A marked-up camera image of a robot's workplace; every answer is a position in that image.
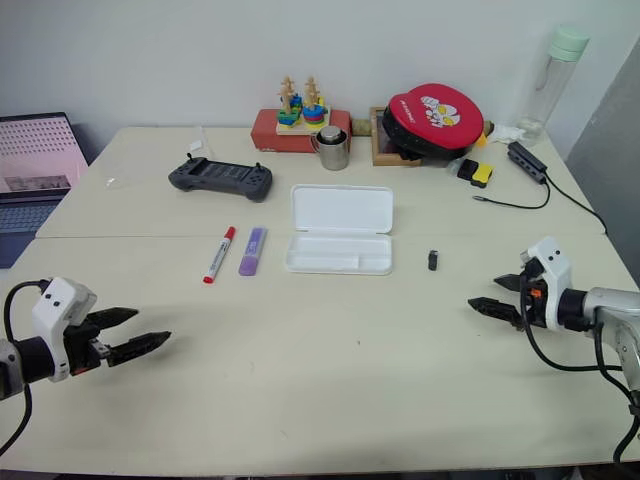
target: black cable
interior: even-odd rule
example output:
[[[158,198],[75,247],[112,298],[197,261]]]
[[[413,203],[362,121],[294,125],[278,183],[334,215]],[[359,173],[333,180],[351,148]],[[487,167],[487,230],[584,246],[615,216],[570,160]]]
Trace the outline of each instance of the black cable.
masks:
[[[559,363],[554,362],[549,359],[540,347],[536,343],[536,339],[533,336],[533,332],[531,331],[531,325],[529,324],[529,319],[527,318],[527,277],[523,273],[520,275],[520,316],[522,317],[522,325],[524,326],[524,331],[527,334],[527,338],[529,339],[529,343],[531,344],[531,348],[536,352],[540,360],[544,363],[553,367],[557,370],[562,370],[563,372],[595,372],[599,370],[597,365],[585,365],[585,366],[568,366],[568,365],[560,365]],[[605,365],[606,370],[616,370],[621,372],[622,367],[618,365]]]
[[[598,323],[593,330],[593,343],[596,350],[596,360],[598,362],[598,369],[600,370],[600,374],[602,374],[605,380],[615,385],[615,387],[618,390],[620,390],[625,397],[627,397],[629,404],[635,407],[637,405],[629,389],[625,387],[622,384],[622,382],[612,377],[611,374],[606,369],[606,366],[604,364],[604,356],[602,355],[602,326],[603,326],[602,323]],[[627,434],[624,437],[622,437],[622,440],[620,440],[620,443],[618,443],[618,446],[613,452],[613,463],[618,468],[618,470],[620,470],[622,473],[629,476],[630,478],[634,478],[637,480],[640,479],[640,475],[634,472],[633,470],[631,470],[630,468],[626,467],[625,465],[623,465],[622,461],[620,460],[620,457],[622,457],[622,453],[629,446],[631,441],[635,438],[639,428],[640,428],[640,419],[634,415],[631,428],[629,428],[629,431],[627,432]]]
[[[13,302],[13,297],[15,297],[16,293],[18,293],[19,290],[25,287],[40,287],[40,290],[44,291],[46,290],[49,283],[50,282],[48,280],[22,282],[17,284],[11,290],[9,290],[9,293],[7,294],[7,298],[4,301],[4,331],[7,335],[7,340],[9,340],[11,343],[15,342],[15,339],[13,337],[13,330],[11,328],[11,303]],[[24,386],[23,392],[24,392],[24,415],[22,416],[22,421],[20,422],[20,425],[18,425],[18,428],[16,428],[16,431],[13,432],[13,435],[9,437],[9,440],[7,440],[0,447],[0,457],[4,455],[5,452],[9,450],[9,448],[11,448],[11,446],[15,443],[18,437],[22,435],[22,432],[24,432],[24,429],[27,428],[27,424],[31,419],[31,412],[33,411],[33,402],[31,397],[31,387],[29,387],[29,384],[26,384]]]
[[[473,198],[474,200],[478,200],[479,202],[493,203],[494,205],[502,205],[503,207],[522,208],[524,210],[538,210],[540,208],[546,207],[547,204],[549,203],[549,198],[551,198],[551,187],[549,187],[549,184],[546,181],[543,183],[543,185],[545,187],[547,187],[547,198],[545,199],[545,201],[543,203],[541,203],[540,205],[535,205],[535,206],[518,205],[518,204],[515,204],[515,203],[508,203],[508,202],[499,202],[498,200],[491,200],[490,198],[483,197],[481,195],[474,195],[471,198]]]
[[[564,191],[562,191],[560,189],[560,187],[558,187],[553,180],[551,180],[551,177],[549,176],[549,174],[547,172],[544,172],[545,177],[547,177],[547,180],[549,180],[549,183],[551,185],[553,185],[553,188],[555,188],[556,190],[558,190],[558,193],[560,193],[561,195],[563,195],[564,197],[568,198],[569,200],[571,200],[573,203],[575,203],[576,205],[578,205],[580,208],[582,208],[584,211],[589,212],[591,215],[593,215],[594,217],[596,217],[598,220],[600,220],[600,223],[602,224],[602,226],[604,227],[604,234],[605,235],[609,235],[609,229],[607,228],[607,224],[604,223],[604,220],[602,219],[602,217],[600,215],[598,215],[596,212],[594,212],[593,210],[591,210],[589,207],[581,204],[579,201],[577,201],[575,198],[573,198],[571,195],[565,193]]]

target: purple highlighter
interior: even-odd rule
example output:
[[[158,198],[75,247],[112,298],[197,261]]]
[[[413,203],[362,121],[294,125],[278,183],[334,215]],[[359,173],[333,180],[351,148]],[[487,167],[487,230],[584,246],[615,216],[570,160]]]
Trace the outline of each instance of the purple highlighter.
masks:
[[[251,230],[249,242],[247,242],[247,248],[244,251],[244,257],[242,257],[240,268],[238,269],[240,275],[251,277],[256,274],[258,259],[260,258],[260,252],[262,252],[264,237],[266,236],[267,229],[265,227],[254,227]]]

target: laptop keyboard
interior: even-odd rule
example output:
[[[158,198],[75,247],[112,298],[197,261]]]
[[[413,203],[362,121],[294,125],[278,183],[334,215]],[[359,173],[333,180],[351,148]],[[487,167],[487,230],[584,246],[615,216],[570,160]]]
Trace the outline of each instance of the laptop keyboard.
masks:
[[[56,205],[0,208],[0,233],[35,232]]]

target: laptop screen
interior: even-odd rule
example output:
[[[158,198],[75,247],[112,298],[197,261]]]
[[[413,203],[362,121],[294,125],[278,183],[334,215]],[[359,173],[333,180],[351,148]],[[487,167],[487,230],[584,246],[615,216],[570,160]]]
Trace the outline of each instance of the laptop screen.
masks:
[[[62,193],[86,169],[64,113],[0,118],[0,195]]]

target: red marker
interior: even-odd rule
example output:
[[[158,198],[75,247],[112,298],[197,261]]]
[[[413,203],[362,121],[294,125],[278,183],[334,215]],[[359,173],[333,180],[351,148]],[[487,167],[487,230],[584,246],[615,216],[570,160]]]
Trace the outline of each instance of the red marker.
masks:
[[[220,242],[220,248],[218,248],[218,253],[216,253],[216,257],[213,259],[209,270],[204,275],[202,281],[204,283],[213,283],[213,279],[216,278],[216,273],[218,273],[218,269],[220,268],[220,264],[224,259],[224,256],[229,250],[229,245],[231,245],[231,240],[233,240],[233,235],[236,233],[235,227],[229,227],[227,233],[224,234],[224,238]]]

